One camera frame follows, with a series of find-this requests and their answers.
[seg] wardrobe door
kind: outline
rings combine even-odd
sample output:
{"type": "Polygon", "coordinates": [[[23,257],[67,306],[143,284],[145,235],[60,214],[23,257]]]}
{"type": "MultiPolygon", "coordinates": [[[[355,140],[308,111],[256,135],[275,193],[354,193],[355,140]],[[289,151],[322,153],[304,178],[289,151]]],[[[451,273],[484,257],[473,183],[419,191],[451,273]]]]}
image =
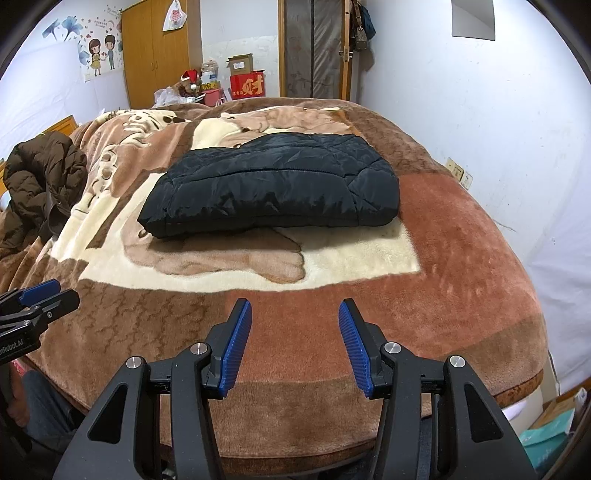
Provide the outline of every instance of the wardrobe door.
{"type": "Polygon", "coordinates": [[[150,108],[157,90],[152,50],[151,1],[141,2],[121,15],[125,83],[131,108],[150,108]]]}
{"type": "MultiPolygon", "coordinates": [[[[187,0],[180,0],[181,8],[187,13],[187,0]]],[[[190,68],[189,44],[187,40],[188,21],[182,28],[163,32],[164,19],[171,0],[151,0],[152,45],[154,48],[154,70],[158,88],[177,83],[181,75],[190,68]]]]}

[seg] door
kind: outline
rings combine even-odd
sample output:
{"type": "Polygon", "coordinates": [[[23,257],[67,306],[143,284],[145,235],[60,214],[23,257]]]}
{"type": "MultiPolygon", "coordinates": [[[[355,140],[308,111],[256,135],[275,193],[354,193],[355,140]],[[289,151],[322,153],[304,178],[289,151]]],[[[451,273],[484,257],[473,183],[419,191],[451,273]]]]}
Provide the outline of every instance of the door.
{"type": "Polygon", "coordinates": [[[129,105],[131,108],[150,108],[156,91],[150,1],[124,10],[121,27],[129,105]]]}
{"type": "MultiPolygon", "coordinates": [[[[151,0],[152,7],[152,44],[154,48],[154,70],[157,89],[177,83],[182,74],[190,69],[188,25],[163,32],[164,19],[171,0],[151,0]]],[[[181,8],[187,12],[187,0],[180,0],[181,8]]]]}
{"type": "Polygon", "coordinates": [[[349,99],[350,0],[279,0],[281,96],[349,99]]]}

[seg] wooden wardrobe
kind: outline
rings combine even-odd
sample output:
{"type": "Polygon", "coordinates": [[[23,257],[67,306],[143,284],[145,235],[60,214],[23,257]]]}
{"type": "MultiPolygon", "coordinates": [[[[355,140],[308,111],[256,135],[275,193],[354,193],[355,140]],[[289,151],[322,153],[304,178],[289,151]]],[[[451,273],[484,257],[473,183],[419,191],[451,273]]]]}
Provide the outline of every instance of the wooden wardrobe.
{"type": "Polygon", "coordinates": [[[150,108],[154,92],[177,83],[203,62],[199,0],[180,0],[187,14],[179,30],[163,32],[172,0],[144,0],[121,15],[125,83],[131,108],[150,108]]]}

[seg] electrical outlet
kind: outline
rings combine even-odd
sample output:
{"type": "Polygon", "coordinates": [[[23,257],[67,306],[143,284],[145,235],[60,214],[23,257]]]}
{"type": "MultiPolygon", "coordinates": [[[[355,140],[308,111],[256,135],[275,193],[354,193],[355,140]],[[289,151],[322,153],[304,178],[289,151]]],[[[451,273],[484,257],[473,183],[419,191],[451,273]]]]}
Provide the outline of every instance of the electrical outlet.
{"type": "Polygon", "coordinates": [[[447,163],[445,164],[445,168],[447,168],[449,171],[453,171],[453,169],[457,167],[456,162],[454,162],[451,158],[447,158],[447,163]]]}
{"type": "Polygon", "coordinates": [[[462,181],[462,175],[464,175],[464,169],[461,166],[457,165],[452,170],[452,175],[456,178],[457,181],[462,181]]]}
{"type": "Polygon", "coordinates": [[[470,175],[467,171],[465,171],[464,175],[462,175],[460,185],[466,190],[470,190],[470,185],[472,185],[472,175],[470,175]]]}

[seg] metal screw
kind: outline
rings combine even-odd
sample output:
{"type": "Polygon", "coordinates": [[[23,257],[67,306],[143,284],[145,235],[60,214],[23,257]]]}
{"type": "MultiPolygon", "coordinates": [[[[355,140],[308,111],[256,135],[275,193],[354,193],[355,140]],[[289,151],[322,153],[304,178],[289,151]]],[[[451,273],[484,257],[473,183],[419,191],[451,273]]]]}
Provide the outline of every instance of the metal screw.
{"type": "Polygon", "coordinates": [[[384,350],[388,353],[400,353],[402,351],[402,347],[396,342],[388,342],[384,345],[384,350]]]}
{"type": "Polygon", "coordinates": [[[205,352],[207,352],[206,343],[195,343],[194,345],[191,345],[191,353],[193,355],[202,355],[205,352]]]}
{"type": "Polygon", "coordinates": [[[454,355],[449,359],[449,362],[456,368],[462,368],[466,365],[466,361],[459,355],[454,355]]]}
{"type": "Polygon", "coordinates": [[[141,359],[141,357],[138,357],[138,356],[132,356],[132,357],[128,358],[127,361],[125,362],[125,365],[127,366],[127,368],[138,368],[141,364],[142,364],[142,359],[141,359]]]}

